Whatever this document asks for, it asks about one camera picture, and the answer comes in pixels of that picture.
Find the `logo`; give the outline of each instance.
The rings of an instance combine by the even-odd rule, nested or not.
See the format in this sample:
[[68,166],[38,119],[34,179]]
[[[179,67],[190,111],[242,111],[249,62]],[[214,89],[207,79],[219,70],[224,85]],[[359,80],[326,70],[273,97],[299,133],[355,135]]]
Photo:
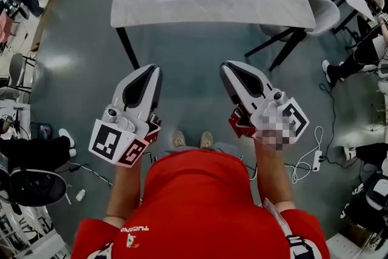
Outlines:
[[131,166],[141,156],[146,147],[146,144],[134,139],[118,162]]
[[120,136],[121,132],[102,124],[92,150],[111,160],[115,154]]
[[132,232],[132,231],[148,231],[150,230],[147,226],[139,226],[139,227],[122,227],[120,232]]
[[135,240],[135,236],[131,235],[131,233],[128,233],[128,238],[127,238],[127,247],[131,248],[133,241]]

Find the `white sneaker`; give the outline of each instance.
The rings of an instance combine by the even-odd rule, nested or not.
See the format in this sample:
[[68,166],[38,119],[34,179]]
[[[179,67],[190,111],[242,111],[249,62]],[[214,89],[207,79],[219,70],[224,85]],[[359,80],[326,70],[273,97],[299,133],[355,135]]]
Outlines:
[[[340,64],[338,65],[338,66],[341,66],[342,64],[344,64],[345,62],[340,62]],[[342,81],[342,82],[344,82],[345,81],[345,79],[344,78],[340,78],[340,80]]]
[[74,148],[71,148],[69,149],[69,154],[70,154],[70,157],[73,158],[74,156],[77,155],[77,150],[75,150]]
[[200,149],[208,149],[213,145],[212,133],[206,131],[202,133]]
[[328,82],[328,83],[332,83],[332,81],[331,81],[330,78],[329,78],[329,75],[327,74],[327,68],[328,68],[329,65],[330,65],[329,61],[325,59],[325,60],[322,62],[322,70],[323,70],[323,72],[324,72],[325,75],[326,75],[326,80],[327,80],[327,82]]
[[65,129],[60,129],[59,136],[67,137],[70,140],[70,148],[74,148],[74,146],[75,146],[74,139],[70,136],[68,131],[66,131]]
[[346,161],[354,159],[356,157],[356,148],[347,148],[344,147],[344,152],[346,156]]

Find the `hand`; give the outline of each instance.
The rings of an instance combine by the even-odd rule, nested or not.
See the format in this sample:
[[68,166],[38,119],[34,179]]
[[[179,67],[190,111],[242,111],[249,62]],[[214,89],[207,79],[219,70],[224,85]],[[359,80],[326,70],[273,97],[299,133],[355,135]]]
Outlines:
[[379,22],[380,24],[383,24],[383,23],[386,22],[386,20],[383,18],[383,15],[382,15],[382,14],[379,14],[379,15],[377,16],[377,20],[378,20],[378,22]]

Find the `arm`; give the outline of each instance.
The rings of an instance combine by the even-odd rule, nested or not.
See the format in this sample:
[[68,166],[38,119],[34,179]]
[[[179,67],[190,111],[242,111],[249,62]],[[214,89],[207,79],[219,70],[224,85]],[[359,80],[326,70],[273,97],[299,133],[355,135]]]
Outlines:
[[141,160],[130,169],[116,167],[116,177],[108,202],[106,223],[122,227],[125,221],[139,207],[140,202],[140,170]]
[[294,209],[291,183],[284,167],[283,155],[273,150],[266,150],[255,140],[257,162],[257,185],[260,199],[267,198],[282,212]]
[[385,23],[385,21],[383,24],[381,24],[381,33],[383,34],[386,45],[388,45],[388,29],[387,29],[387,24]]

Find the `black pants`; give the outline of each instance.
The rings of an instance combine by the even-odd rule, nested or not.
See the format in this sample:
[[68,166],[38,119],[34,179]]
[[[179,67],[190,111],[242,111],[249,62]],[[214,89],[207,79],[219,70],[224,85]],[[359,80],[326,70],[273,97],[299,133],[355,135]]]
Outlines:
[[341,66],[328,66],[327,74],[332,84],[335,84],[340,78],[346,79],[359,72],[365,65],[374,64],[379,60],[372,38],[373,36],[370,35],[370,39],[367,38],[361,42]]
[[373,164],[381,168],[381,164],[387,157],[388,144],[379,143],[356,148],[356,157],[365,163]]
[[[361,39],[364,39],[371,31],[373,28],[369,26],[368,22],[363,19],[362,17],[357,16],[357,25],[358,25],[358,31],[360,32]],[[383,33],[381,32],[381,27],[377,27],[373,30],[373,34],[370,35],[371,38],[376,38],[378,35],[382,35]]]
[[14,167],[54,171],[70,158],[67,137],[53,140],[2,140],[0,152],[8,158],[8,171]]

